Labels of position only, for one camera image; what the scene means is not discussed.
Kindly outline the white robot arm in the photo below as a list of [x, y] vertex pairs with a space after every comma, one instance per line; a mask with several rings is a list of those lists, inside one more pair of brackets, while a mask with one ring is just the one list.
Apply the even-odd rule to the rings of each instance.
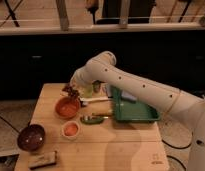
[[140, 101], [171, 115], [192, 132], [187, 171], [205, 171], [205, 99], [115, 67], [116, 57], [104, 51], [78, 68], [70, 79], [73, 86], [87, 87], [102, 81], [124, 90]]

